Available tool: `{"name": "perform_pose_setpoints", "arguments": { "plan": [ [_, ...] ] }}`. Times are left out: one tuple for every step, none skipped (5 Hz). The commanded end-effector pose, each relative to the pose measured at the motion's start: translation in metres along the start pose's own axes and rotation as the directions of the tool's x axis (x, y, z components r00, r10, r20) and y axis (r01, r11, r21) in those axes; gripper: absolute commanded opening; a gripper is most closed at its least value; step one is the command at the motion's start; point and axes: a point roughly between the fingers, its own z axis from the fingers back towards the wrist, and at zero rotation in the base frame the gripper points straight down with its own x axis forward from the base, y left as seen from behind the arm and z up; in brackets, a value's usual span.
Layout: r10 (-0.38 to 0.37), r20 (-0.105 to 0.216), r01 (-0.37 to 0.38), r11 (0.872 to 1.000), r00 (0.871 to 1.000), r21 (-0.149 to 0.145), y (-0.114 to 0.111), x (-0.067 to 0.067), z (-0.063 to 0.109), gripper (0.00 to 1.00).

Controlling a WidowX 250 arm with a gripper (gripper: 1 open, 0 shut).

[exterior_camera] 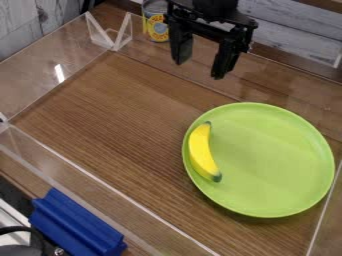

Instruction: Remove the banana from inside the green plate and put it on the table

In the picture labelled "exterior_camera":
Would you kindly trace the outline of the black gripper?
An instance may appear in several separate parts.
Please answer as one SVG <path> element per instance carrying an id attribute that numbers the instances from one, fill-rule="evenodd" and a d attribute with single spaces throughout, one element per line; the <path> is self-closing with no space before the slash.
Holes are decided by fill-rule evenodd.
<path id="1" fill-rule="evenodd" d="M 182 10 L 186 12 L 186 17 L 193 20 L 202 19 L 207 23 L 229 23 L 241 27 L 245 32 L 241 51 L 247 53 L 258 22 L 238 11 L 238 2 L 239 0 L 167 0 L 167 13 L 174 14 L 177 10 Z M 169 20 L 169 29 L 171 57 L 175 63 L 182 65 L 193 56 L 193 31 L 174 18 Z M 211 67 L 211 77 L 215 80 L 223 79 L 234 69 L 241 51 L 235 40 L 230 38 L 222 40 Z"/>

